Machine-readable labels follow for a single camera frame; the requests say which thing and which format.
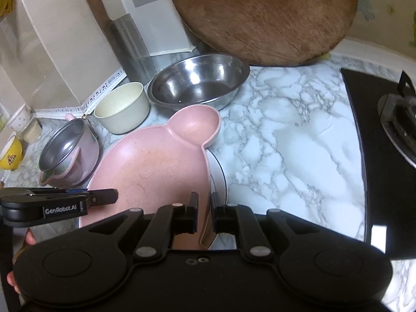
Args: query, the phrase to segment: bowl rim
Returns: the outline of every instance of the bowl rim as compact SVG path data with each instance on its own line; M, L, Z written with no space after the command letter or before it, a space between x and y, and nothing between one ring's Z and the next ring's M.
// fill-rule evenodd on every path
M136 98L134 98L134 99L132 99L129 103L127 103L121 110L119 110L119 111L117 111L116 113L114 113L114 114L112 114L112 115L109 115L109 116L97 116L96 115L96 113L95 113L95 111L97 110L97 108L99 107L99 105L100 105L100 103L103 101L103 100L105 100L107 97L109 97L110 95L111 96L114 96L114 92L117 90L117 89L119 89L119 90L121 90L121 89L125 89L126 87L126 85L133 85L133 84L136 84L136 83L138 83L140 86L141 86L141 91L140 91L140 93L139 93L139 95L136 97ZM141 82L128 82L128 83L125 83L125 84L122 84L121 86L119 86L119 87L117 87L117 88L114 88L113 90L111 90L107 95L105 95L99 102L98 102L98 104L96 105L96 107L95 107L95 109L94 109L94 116L97 118L97 119L108 119L108 118L110 118L110 117L113 117L113 116L115 116L115 115L117 115L117 114L119 114L119 113L121 113L122 111L124 111L124 110L126 110L128 107L130 107L136 100L138 100L139 98L140 98L140 96L142 96L143 95L143 92L144 92L144 85L143 85L143 83L141 83Z
M235 85L234 87L232 87L232 89L230 89L227 93L225 93L225 94L222 94L222 95L219 95L219 96L217 96L217 97L215 97L215 98L213 98L213 99L209 99L209 100L204 100L204 101L199 101L199 102L195 102L195 103L184 103L184 104L179 104L179 103L167 103L167 102L163 102L163 101L160 101L160 100L158 100L155 96L153 96L153 85L154 85L154 83L156 82L156 80L159 78L159 76L163 73L163 72L165 72L165 70L167 70L167 69L169 69L169 68L171 68L171 67L173 67L173 66L176 66L176 65L179 65L179 64L181 64L182 62L185 62L185 61L187 61L187 60L190 60L190 59L195 59L195 58L197 58L197 57L205 57L205 56L227 56L227 57L230 57L230 58L233 58L234 60L237 60L237 61L240 61L241 62L241 64L246 68L246 69L244 69L244 72L245 72L245 74L242 74L241 76L242 76L242 78L244 78L243 79L243 81L241 82L241 83L238 83L237 85ZM241 87L241 85L247 80L247 78L248 78L248 76L249 76L249 74L250 74L250 65L246 62L246 61L244 61L244 60L242 60L242 59L240 59L240 58L238 58L238 57L236 57L236 56L233 56L233 55L228 55L228 54L223 54L223 53L210 53L210 54L201 54L201 55L195 55L195 56L192 56L192 57L188 57L188 58L186 58L186 59L184 59L184 60L181 60L181 61L179 61L179 62L176 62L176 63L173 63L173 64L171 64L171 65L169 65L169 66L167 66L165 69L163 69L161 72L159 72L155 77L153 77L153 79L150 81L150 83L149 83L149 86L148 86L148 88L147 88L147 96L148 96L148 98L149 98L149 100L151 100L153 103L155 103L156 105L158 105L158 106L162 106L162 107L165 107L165 108L171 108L171 109L182 109L182 108L184 108L184 107L187 107L187 106L191 106L191 105L195 105L195 104L206 104L206 103L209 103L209 102L213 102L213 101L216 101L217 99L219 99L220 97L223 97L224 95L228 95L229 93L231 93L231 92L233 92L234 90L236 90L236 89L238 89L239 87Z

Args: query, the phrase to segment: countertop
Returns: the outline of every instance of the countertop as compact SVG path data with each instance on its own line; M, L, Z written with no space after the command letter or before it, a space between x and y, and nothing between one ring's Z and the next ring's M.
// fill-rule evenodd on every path
M220 134L210 150L226 177L230 203L255 213L277 207L363 240L365 195L354 118L340 67L398 81L399 72L332 55L295 68L251 67L236 98L221 113ZM153 106L140 126L163 124L166 114ZM102 155L123 137L112 135L92 116ZM41 138L26 151L6 186L38 186L40 152L64 122L40 120ZM74 229L76 221L34 228L38 240ZM235 248L231 236L216 249ZM383 299L392 311L416 309L416 259L393 261L394 276Z

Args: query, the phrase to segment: screw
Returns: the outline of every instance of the screw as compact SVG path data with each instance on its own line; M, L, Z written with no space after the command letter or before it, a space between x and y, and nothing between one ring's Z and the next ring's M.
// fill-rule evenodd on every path
M185 263L188 264L188 265L196 265L196 264L198 264L198 260L196 260L196 259L187 259L187 260L185 260Z
M143 258L153 257L156 253L156 249L150 246L142 246L136 250L136 255Z
M255 246L250 249L250 254L255 257L266 257L270 253L272 253L272 250L265 246Z

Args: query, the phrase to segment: yellow cup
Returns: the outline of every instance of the yellow cup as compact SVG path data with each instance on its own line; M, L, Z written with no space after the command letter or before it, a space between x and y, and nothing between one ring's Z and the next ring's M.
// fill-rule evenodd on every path
M13 133L0 155L0 168L4 170L16 169L23 159L23 148L16 133Z

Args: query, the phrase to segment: round cutting board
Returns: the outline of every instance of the round cutting board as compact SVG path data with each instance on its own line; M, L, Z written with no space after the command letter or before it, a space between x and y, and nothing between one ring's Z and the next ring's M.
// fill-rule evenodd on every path
M357 0L172 0L190 30L250 64L295 66L333 49Z

